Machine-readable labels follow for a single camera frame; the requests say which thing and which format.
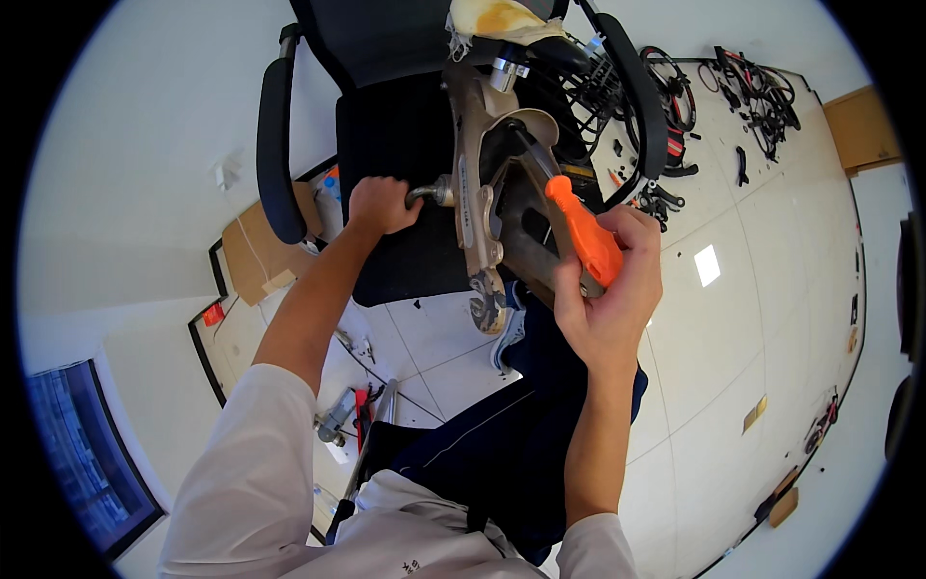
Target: navy pants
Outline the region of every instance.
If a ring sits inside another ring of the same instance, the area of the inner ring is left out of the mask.
[[[588,370],[553,312],[530,296],[525,337],[506,350],[523,378],[405,448],[390,467],[438,496],[484,513],[525,560],[540,565],[566,533],[566,451]],[[637,365],[631,422],[648,379]]]

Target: hand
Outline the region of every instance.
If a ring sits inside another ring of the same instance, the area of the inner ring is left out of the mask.
[[[662,297],[659,222],[638,209],[618,205],[599,215],[598,224],[614,232],[624,249],[623,268],[605,294],[582,297],[582,264],[574,253],[554,272],[557,325],[585,362],[590,379],[607,378],[636,360],[640,337]]]
[[[362,223],[380,235],[403,230],[418,220],[424,199],[405,209],[408,183],[392,177],[364,177],[350,194],[348,222]]]

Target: left hand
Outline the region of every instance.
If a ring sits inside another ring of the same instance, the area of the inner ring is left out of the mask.
[[[350,194],[348,222],[360,222],[379,234],[395,233],[418,220],[424,199],[405,209],[408,183],[393,177],[364,177]]]

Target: white sleeve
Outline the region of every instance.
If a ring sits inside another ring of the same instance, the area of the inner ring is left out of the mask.
[[[631,546],[620,529],[618,515],[613,512],[575,522],[563,537],[557,565],[562,579],[637,576]]]
[[[290,371],[244,373],[177,493],[160,576],[275,578],[311,559],[315,406]]]

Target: cardboard box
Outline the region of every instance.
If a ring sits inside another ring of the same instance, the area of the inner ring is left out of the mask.
[[[293,183],[293,191],[308,226],[307,238],[314,240],[322,230],[311,187],[308,183]],[[246,209],[238,220],[232,221],[222,232],[222,250],[235,292],[248,306],[254,306],[305,273],[315,257],[299,245],[280,241],[270,228],[260,201]]]

